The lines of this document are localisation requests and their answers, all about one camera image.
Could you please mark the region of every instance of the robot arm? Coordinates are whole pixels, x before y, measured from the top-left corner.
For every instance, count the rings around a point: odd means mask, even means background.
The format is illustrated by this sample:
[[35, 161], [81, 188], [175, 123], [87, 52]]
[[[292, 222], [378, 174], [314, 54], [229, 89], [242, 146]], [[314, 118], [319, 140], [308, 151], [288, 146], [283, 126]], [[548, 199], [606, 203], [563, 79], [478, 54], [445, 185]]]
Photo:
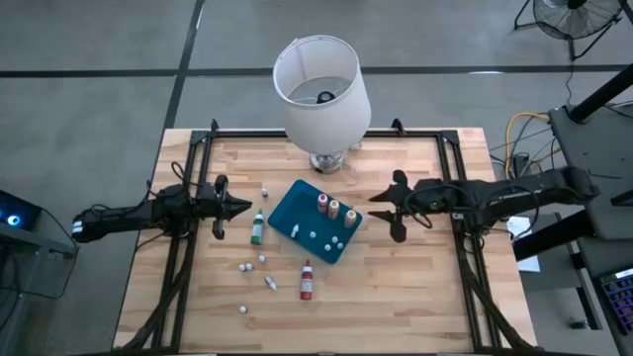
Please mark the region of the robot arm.
[[[576, 167], [499, 182], [421, 179], [413, 189], [407, 186], [404, 172], [397, 170], [394, 182], [370, 201], [393, 203], [396, 211], [369, 214], [391, 224], [391, 236], [396, 242], [407, 239], [403, 225], [403, 217], [407, 216], [431, 227], [426, 215], [463, 214], [470, 219], [470, 233], [486, 234], [497, 221], [509, 216], [552, 203], [584, 204], [599, 194], [588, 175]], [[426, 223], [417, 216], [426, 219]]]
[[227, 186], [227, 178], [221, 175], [215, 184], [205, 183], [197, 199], [181, 184], [176, 184], [160, 190], [155, 199], [143, 200], [135, 207], [87, 209], [73, 220], [72, 238], [85, 243], [112, 232], [147, 228], [161, 228], [167, 236], [183, 237], [189, 233], [190, 222], [216, 218], [214, 236], [224, 239], [222, 221], [230, 221], [251, 206], [248, 201], [232, 197]]

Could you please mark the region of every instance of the gray floor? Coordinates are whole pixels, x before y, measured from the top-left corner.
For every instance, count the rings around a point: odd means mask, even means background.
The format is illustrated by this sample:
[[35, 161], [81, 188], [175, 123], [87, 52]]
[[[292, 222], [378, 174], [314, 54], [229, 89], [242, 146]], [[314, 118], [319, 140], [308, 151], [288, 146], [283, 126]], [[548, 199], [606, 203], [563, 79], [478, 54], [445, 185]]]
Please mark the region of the gray floor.
[[[0, 0], [0, 70], [175, 69], [194, 0]], [[513, 32], [521, 0], [208, 0], [192, 68], [271, 67], [292, 39], [349, 41], [362, 65], [566, 65], [567, 45], [538, 29]], [[526, 11], [525, 21], [531, 11]], [[615, 26], [577, 64], [633, 58], [633, 28]], [[578, 43], [579, 47], [588, 41]], [[573, 103], [614, 73], [576, 73]], [[509, 117], [544, 112], [567, 98], [569, 73], [367, 75], [373, 127], [483, 127], [501, 144]], [[132, 205], [159, 146], [173, 78], [0, 79], [0, 189], [52, 210], [63, 222], [90, 204]], [[617, 101], [631, 100], [633, 93]], [[282, 127], [269, 77], [189, 78], [176, 128]], [[534, 122], [528, 133], [545, 128]], [[535, 153], [544, 133], [518, 147]], [[561, 156], [556, 164], [564, 164]], [[54, 228], [45, 232], [62, 238]], [[21, 354], [107, 350], [116, 326], [134, 233], [82, 246], [66, 295], [40, 301]], [[539, 344], [559, 351], [612, 350], [604, 333], [572, 331], [568, 292], [527, 292]], [[568, 306], [552, 312], [548, 301]]]

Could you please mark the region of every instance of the white lampshade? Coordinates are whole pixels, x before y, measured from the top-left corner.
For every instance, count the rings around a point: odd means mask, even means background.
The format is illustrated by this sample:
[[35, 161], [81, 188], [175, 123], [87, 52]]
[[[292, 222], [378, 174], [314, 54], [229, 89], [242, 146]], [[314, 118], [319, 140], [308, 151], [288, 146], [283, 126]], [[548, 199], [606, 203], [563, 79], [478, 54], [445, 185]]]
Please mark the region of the white lampshade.
[[[329, 91], [321, 79], [344, 83], [334, 100], [316, 104], [298, 100], [296, 92], [316, 97]], [[286, 134], [300, 149], [315, 154], [345, 150], [363, 137], [372, 110], [354, 49], [331, 36], [294, 40], [277, 58], [273, 69], [277, 94], [286, 111]]]

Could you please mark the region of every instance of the blue tray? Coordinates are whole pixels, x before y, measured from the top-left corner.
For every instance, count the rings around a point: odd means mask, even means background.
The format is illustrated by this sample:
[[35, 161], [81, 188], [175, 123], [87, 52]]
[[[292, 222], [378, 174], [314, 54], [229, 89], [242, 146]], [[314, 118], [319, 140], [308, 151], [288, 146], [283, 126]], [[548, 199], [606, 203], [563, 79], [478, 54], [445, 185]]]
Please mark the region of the blue tray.
[[[296, 181], [275, 208], [275, 211], [268, 217], [268, 224], [289, 239], [299, 243], [314, 256], [333, 264], [338, 261], [340, 255], [347, 248], [354, 232], [363, 221], [363, 216], [356, 212], [356, 223], [350, 228], [345, 227], [345, 214], [350, 209], [339, 202], [338, 216], [335, 220], [331, 220], [327, 214], [318, 212], [317, 198], [321, 193], [322, 191], [301, 179]], [[295, 238], [292, 238], [290, 234], [296, 224], [299, 224], [299, 232]], [[315, 238], [310, 237], [311, 231], [316, 232]], [[337, 243], [332, 243], [333, 236], [338, 237], [338, 242], [343, 243], [343, 249], [338, 249]], [[328, 243], [331, 249], [325, 251], [324, 247]]]

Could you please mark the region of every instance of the wooden tabletop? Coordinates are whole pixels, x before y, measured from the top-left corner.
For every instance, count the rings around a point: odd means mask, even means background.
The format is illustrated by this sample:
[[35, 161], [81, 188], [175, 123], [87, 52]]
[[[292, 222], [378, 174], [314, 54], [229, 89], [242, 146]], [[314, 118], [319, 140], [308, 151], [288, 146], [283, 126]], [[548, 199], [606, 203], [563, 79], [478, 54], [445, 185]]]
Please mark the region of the wooden tabletop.
[[[468, 178], [495, 180], [484, 131], [456, 130]], [[154, 191], [178, 183], [170, 162], [184, 166], [190, 132], [165, 133]], [[230, 193], [252, 201], [253, 206], [225, 225], [222, 241], [214, 239], [211, 220], [201, 223], [181, 352], [472, 351], [448, 217], [431, 216], [431, 230], [407, 219], [408, 239], [397, 244], [389, 237], [387, 223], [365, 214], [393, 208], [370, 204], [367, 199], [387, 189], [395, 169], [402, 169], [411, 185], [417, 179], [441, 177], [436, 142], [366, 138], [362, 143], [361, 150], [349, 153], [349, 165], [341, 172], [320, 175], [311, 170], [308, 155], [285, 138], [214, 140], [207, 180], [213, 182], [218, 174], [225, 174]], [[194, 177], [198, 177], [199, 162], [200, 158]], [[456, 177], [453, 161], [451, 165]], [[364, 214], [366, 220], [334, 265], [315, 259], [270, 226], [264, 227], [261, 246], [249, 243], [257, 210], [262, 208], [268, 216], [297, 179]], [[262, 188], [269, 192], [266, 199]], [[144, 231], [139, 243], [157, 232]], [[158, 303], [168, 247], [169, 240], [163, 237], [136, 254], [115, 346], [130, 340]], [[266, 256], [265, 264], [257, 261], [259, 254]], [[488, 235], [484, 255], [495, 302], [520, 335], [535, 344], [507, 236]], [[299, 285], [307, 258], [314, 265], [315, 291], [312, 301], [302, 302]], [[247, 262], [255, 270], [240, 272], [238, 265]], [[266, 275], [274, 278], [276, 292], [264, 282]], [[240, 314], [240, 306], [247, 306], [248, 313]], [[478, 309], [484, 342], [490, 344], [481, 306]], [[170, 322], [165, 327], [166, 340], [171, 335]]]

